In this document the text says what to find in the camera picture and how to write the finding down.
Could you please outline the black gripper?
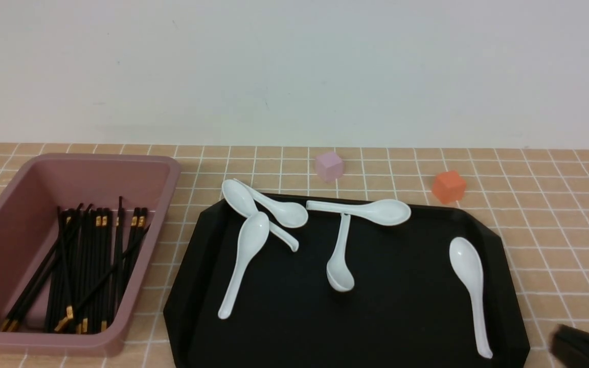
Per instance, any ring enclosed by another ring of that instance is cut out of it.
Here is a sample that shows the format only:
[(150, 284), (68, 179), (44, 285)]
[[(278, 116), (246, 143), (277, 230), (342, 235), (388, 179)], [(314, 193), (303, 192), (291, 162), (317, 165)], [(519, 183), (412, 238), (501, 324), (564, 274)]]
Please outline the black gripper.
[(552, 335), (550, 353), (566, 367), (589, 367), (589, 332), (558, 325)]

